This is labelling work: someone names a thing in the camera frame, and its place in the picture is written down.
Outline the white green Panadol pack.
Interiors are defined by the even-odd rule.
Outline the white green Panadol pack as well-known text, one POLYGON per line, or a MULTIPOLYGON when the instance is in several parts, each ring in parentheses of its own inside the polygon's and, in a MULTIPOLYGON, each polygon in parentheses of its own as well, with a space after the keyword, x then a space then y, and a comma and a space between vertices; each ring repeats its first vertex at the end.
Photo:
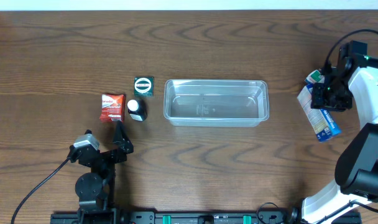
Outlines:
POLYGON ((323 83, 325 77, 321 74, 320 70, 312 71, 305 79, 305 82, 309 84, 323 83))

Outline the blue Kool Fever box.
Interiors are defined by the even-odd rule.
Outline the blue Kool Fever box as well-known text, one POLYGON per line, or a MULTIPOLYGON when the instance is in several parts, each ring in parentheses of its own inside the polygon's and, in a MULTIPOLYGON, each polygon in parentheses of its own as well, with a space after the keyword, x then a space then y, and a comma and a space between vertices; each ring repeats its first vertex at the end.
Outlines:
POLYGON ((319 142, 325 142, 341 134, 341 128, 330 115, 330 112, 324 109, 311 108, 311 93, 313 84, 303 87, 297 100, 305 112, 319 142))

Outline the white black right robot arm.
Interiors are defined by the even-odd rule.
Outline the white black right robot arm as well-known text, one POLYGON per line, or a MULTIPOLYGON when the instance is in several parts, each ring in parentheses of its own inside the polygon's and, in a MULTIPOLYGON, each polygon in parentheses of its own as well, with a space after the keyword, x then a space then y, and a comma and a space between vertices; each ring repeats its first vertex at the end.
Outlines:
POLYGON ((334 179, 318 193, 304 198, 292 214, 297 223, 360 223, 358 207, 378 213, 378 58, 367 54, 367 44, 350 41, 339 49, 335 67, 326 63, 322 79, 302 91, 310 95, 311 110, 329 126, 330 111, 357 109, 360 131, 337 160, 334 179))

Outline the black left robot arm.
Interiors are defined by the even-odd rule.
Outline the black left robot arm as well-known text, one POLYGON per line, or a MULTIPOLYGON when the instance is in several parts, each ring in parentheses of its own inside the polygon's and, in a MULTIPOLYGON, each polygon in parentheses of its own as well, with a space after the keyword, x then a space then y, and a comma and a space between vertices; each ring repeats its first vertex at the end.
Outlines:
POLYGON ((75 192, 79 198, 78 223, 121 223, 124 216, 114 205, 115 165, 125 162, 134 146, 121 121, 113 136, 115 149, 101 152, 99 141, 90 130, 77 137, 67 159, 89 167, 90 172, 78 178, 75 192))

